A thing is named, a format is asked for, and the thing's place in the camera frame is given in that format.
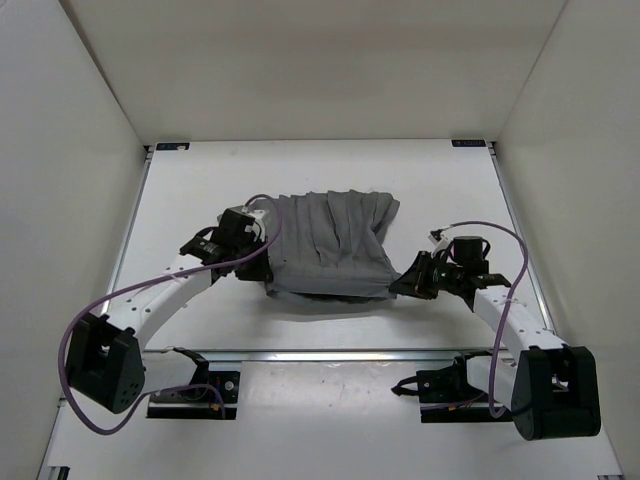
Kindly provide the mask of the grey pleated skirt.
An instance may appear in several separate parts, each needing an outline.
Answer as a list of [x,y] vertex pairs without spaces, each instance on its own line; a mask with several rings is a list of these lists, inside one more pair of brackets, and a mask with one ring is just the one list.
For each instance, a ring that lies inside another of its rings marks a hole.
[[255,199],[248,211],[262,210],[263,233],[277,240],[235,275],[300,304],[394,299],[389,287],[400,274],[383,242],[399,208],[390,193],[356,190]]

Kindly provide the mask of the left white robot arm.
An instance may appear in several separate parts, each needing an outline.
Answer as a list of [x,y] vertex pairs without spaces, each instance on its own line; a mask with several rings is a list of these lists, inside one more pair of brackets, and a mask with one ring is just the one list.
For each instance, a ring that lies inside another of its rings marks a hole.
[[122,290],[123,302],[107,313],[81,315],[64,360],[67,386],[113,414],[146,394],[177,388],[188,398],[203,395],[209,367],[200,354],[178,346],[149,353],[152,337],[195,296],[235,274],[266,281],[267,249],[280,226],[275,207],[227,209],[217,225],[197,232],[179,250],[157,282]]

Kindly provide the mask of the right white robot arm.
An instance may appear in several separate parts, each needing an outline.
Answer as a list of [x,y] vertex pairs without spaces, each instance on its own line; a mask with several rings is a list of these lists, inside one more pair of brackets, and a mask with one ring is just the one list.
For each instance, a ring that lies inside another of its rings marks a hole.
[[462,352],[437,370],[419,370],[392,389],[418,398],[421,420],[490,421],[492,409],[526,440],[593,437],[601,412],[593,354],[570,346],[537,323],[489,267],[490,243],[479,236],[448,241],[434,235],[435,252],[421,251],[390,286],[396,295],[434,300],[445,292],[464,301],[496,334],[511,358],[488,350]]

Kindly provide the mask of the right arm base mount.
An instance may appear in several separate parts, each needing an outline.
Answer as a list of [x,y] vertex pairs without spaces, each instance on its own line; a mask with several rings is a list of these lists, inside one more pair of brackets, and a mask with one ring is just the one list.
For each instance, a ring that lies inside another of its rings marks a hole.
[[488,408],[488,376],[491,354],[486,351],[462,353],[439,369],[422,369],[398,381],[391,392],[418,400],[423,424],[473,424],[512,421],[511,391],[515,368],[498,364],[494,407],[503,409],[495,418]]

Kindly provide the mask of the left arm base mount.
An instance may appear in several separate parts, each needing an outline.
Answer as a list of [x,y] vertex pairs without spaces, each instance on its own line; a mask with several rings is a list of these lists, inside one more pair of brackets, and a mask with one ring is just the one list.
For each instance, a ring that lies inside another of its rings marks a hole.
[[189,389],[154,393],[146,417],[162,420],[236,419],[240,393],[241,363],[216,361],[201,356]]

